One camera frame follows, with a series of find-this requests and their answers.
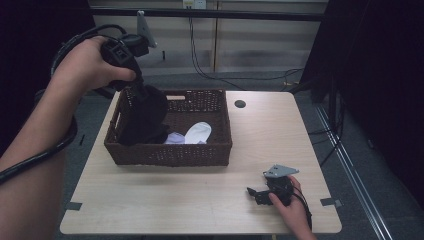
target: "light wood tabletop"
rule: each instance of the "light wood tabletop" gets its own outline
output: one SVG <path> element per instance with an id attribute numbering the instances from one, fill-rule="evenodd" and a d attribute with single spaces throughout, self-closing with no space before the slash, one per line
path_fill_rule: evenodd
<path id="1" fill-rule="evenodd" d="M 341 223 L 295 99 L 290 93 L 227 91 L 233 147 L 227 167 L 117 166 L 103 142 L 113 99 L 60 229 L 64 234 L 284 234 L 274 206 L 257 205 L 246 187 L 267 190 L 263 172 L 296 168 L 313 232 Z M 235 106 L 243 100 L 244 108 Z"/>

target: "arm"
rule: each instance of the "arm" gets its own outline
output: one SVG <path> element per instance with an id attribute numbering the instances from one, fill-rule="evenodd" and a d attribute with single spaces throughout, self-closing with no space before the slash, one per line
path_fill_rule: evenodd
<path id="1" fill-rule="evenodd" d="M 64 58 L 40 102 L 0 159 L 0 171 L 57 144 L 79 99 L 114 79 L 135 73 L 103 61 L 102 37 L 85 40 Z M 52 239 L 61 204 L 65 153 L 0 185 L 0 239 Z"/>
<path id="2" fill-rule="evenodd" d="M 288 176 L 295 187 L 295 193 L 300 195 L 300 183 L 293 176 Z M 270 193 L 269 198 L 272 204 L 277 208 L 280 215 L 283 217 L 287 227 L 293 232 L 299 240 L 316 240 L 317 238 L 309 228 L 308 221 L 306 220 L 306 213 L 303 204 L 296 197 L 291 198 L 291 204 L 284 206 L 278 197 Z"/>

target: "black hole on table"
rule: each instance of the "black hole on table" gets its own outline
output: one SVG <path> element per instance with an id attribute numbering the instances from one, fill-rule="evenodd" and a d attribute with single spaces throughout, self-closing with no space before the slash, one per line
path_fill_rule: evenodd
<path id="1" fill-rule="evenodd" d="M 238 108 L 244 108 L 246 107 L 246 102 L 243 100 L 237 100 L 234 102 L 234 105 L 236 105 Z"/>

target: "brown wicker basket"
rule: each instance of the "brown wicker basket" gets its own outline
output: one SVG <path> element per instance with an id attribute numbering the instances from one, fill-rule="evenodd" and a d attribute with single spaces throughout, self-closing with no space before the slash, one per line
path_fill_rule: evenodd
<path id="1" fill-rule="evenodd" d="M 185 135 L 191 126 L 207 122 L 212 132 L 207 144 L 117 143 L 117 135 L 127 121 L 128 91 L 121 91 L 104 144 L 118 165 L 156 165 L 169 167 L 227 166 L 232 147 L 225 90 L 164 91 L 168 113 L 163 124 L 169 133 Z"/>

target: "wall outlet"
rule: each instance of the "wall outlet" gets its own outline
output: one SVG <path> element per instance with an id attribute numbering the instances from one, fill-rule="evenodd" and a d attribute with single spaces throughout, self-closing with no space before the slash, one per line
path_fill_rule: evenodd
<path id="1" fill-rule="evenodd" d="M 183 9 L 194 9 L 194 0 L 183 0 Z"/>
<path id="2" fill-rule="evenodd" d="M 206 0 L 194 0 L 195 9 L 206 9 Z"/>

